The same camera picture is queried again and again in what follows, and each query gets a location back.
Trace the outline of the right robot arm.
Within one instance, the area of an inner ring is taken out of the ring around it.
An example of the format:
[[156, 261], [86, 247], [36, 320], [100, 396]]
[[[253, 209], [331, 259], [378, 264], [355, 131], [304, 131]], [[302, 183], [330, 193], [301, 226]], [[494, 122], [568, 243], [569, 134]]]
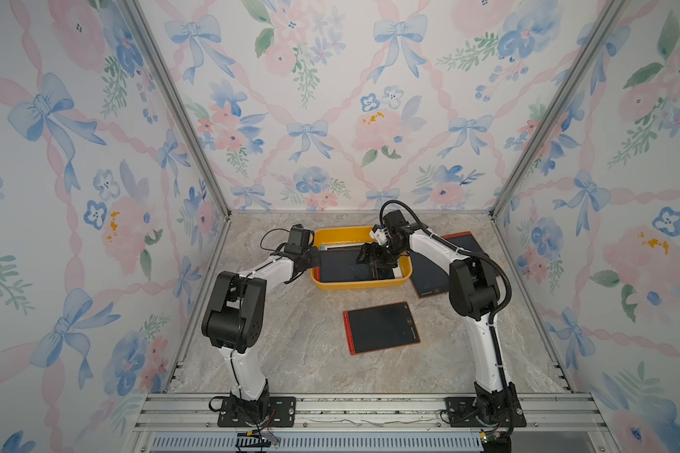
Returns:
[[510, 423], [514, 408], [497, 332], [496, 317], [512, 296], [508, 277], [494, 260], [481, 252], [458, 247], [430, 230], [401, 228], [390, 233], [374, 226], [358, 262], [379, 267], [395, 264], [415, 252], [446, 271], [449, 302], [466, 322], [475, 360], [475, 408], [470, 413], [487, 426]]

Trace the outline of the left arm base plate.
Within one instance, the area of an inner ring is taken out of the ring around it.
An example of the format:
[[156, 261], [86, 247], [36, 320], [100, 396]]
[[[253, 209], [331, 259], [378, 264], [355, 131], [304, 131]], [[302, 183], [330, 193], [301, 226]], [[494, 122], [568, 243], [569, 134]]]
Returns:
[[247, 401], [230, 394], [213, 398], [209, 406], [217, 413], [219, 428], [293, 428], [297, 414], [294, 396]]

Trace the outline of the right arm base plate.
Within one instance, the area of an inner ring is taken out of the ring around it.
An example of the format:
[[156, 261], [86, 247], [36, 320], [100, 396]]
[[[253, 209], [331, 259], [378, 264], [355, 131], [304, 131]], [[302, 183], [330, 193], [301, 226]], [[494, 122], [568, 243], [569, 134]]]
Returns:
[[479, 402], [472, 396], [447, 396], [444, 398], [443, 418], [453, 428], [526, 428], [527, 420], [519, 403], [513, 396], [508, 400], [502, 396], [498, 400]]

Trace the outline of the red writing tablet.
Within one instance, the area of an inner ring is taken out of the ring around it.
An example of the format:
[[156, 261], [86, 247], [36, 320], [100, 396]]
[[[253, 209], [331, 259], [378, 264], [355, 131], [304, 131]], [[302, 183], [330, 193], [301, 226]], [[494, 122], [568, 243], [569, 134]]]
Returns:
[[461, 248], [474, 253], [485, 253], [470, 231], [444, 235], [443, 239], [448, 243], [452, 243], [456, 248]]
[[449, 291], [448, 274], [431, 260], [419, 253], [410, 253], [413, 272], [410, 281], [418, 298], [447, 294]]
[[420, 343], [407, 302], [344, 311], [343, 321], [351, 356]]
[[322, 283], [362, 282], [396, 279], [393, 268], [379, 268], [371, 263], [358, 263], [359, 247], [345, 247], [319, 252], [317, 279]]

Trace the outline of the yellow plastic storage box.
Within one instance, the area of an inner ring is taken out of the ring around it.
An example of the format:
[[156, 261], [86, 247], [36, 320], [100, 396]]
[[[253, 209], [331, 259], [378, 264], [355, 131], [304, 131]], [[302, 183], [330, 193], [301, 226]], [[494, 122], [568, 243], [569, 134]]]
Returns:
[[[373, 239], [369, 233], [372, 226], [340, 226], [339, 228], [321, 228], [315, 232], [315, 246], [319, 249], [321, 245], [345, 245], [345, 243], [370, 243]], [[402, 256], [399, 259], [398, 267], [393, 268], [396, 279], [374, 280], [362, 282], [343, 282], [343, 283], [322, 283], [317, 279], [315, 268], [311, 273], [311, 279], [320, 290], [339, 291], [339, 290], [366, 290], [390, 288], [404, 285], [413, 272], [411, 259]]]

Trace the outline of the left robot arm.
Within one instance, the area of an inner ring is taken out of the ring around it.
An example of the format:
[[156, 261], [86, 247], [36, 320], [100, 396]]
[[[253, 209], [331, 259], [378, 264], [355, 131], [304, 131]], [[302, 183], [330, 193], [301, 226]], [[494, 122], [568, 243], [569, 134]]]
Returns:
[[201, 333], [219, 349], [233, 378], [230, 409], [263, 421], [269, 414], [269, 384], [254, 350], [264, 326], [266, 296], [320, 266], [319, 250], [276, 252], [241, 272], [221, 272], [201, 321]]

